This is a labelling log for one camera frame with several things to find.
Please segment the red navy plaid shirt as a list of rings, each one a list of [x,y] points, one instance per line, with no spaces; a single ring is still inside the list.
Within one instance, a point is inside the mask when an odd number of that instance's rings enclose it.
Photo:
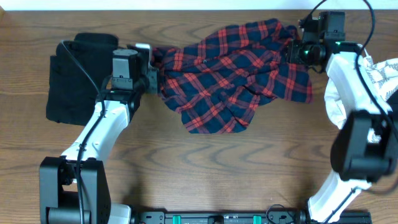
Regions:
[[[309,103],[308,71],[284,53],[298,37],[294,26],[269,19],[224,27],[183,48],[156,47],[160,97],[192,134],[244,131],[256,109],[277,98]]]

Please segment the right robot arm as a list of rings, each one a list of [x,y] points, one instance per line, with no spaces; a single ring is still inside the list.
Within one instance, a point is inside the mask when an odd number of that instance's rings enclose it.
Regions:
[[[287,47],[287,61],[321,67],[336,87],[346,113],[330,152],[332,170],[307,201],[301,223],[338,223],[345,208],[397,166],[397,119],[366,75],[365,46],[347,41],[345,14],[309,14],[299,22],[302,40]]]

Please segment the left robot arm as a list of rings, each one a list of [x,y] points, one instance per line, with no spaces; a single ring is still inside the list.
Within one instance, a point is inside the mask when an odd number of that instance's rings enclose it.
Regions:
[[[159,90],[149,44],[113,51],[113,72],[98,89],[87,125],[59,157],[39,169],[41,223],[138,223],[133,209],[113,203],[104,165],[137,111],[141,96]]]

